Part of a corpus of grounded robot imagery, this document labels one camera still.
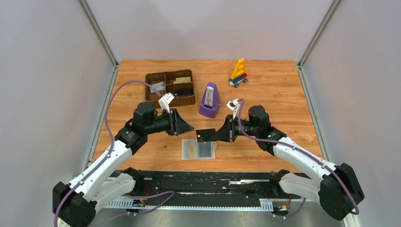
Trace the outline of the white card holder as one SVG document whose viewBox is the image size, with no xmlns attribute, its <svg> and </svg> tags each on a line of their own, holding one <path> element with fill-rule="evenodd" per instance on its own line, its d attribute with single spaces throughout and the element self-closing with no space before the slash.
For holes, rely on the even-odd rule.
<svg viewBox="0 0 401 227">
<path fill-rule="evenodd" d="M 198 142 L 196 139 L 182 140 L 182 160 L 214 159 L 216 142 Z"/>
</svg>

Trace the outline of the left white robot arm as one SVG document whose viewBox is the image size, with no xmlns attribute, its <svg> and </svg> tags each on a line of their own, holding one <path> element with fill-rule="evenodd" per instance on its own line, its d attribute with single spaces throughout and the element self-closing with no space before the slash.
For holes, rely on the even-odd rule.
<svg viewBox="0 0 401 227">
<path fill-rule="evenodd" d="M 138 104 L 129 119 L 104 153 L 69 183 L 58 182 L 52 190 L 53 224 L 61 219 L 71 227 L 87 227 L 105 205 L 130 193 L 143 177 L 133 168 L 123 171 L 112 181 L 109 176 L 131 158 L 148 141 L 148 135 L 166 132 L 178 136 L 194 130 L 177 109 L 157 114 L 152 102 Z"/>
</svg>

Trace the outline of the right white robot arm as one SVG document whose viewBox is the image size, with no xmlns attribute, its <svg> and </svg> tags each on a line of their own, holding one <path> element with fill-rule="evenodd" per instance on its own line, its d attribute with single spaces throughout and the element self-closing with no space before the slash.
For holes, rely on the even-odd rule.
<svg viewBox="0 0 401 227">
<path fill-rule="evenodd" d="M 296 144 L 272 126 L 261 105 L 249 109 L 248 120 L 241 119 L 241 112 L 241 105 L 234 107 L 233 113 L 226 116 L 223 126 L 212 135 L 212 139 L 234 142 L 238 136 L 246 136 L 256 141 L 261 150 L 286 160 L 306 174 L 306 177 L 300 177 L 289 171 L 279 172 L 276 181 L 285 193 L 319 203 L 335 220 L 360 213 L 358 205 L 365 195 L 350 165 L 337 165 Z"/>
</svg>

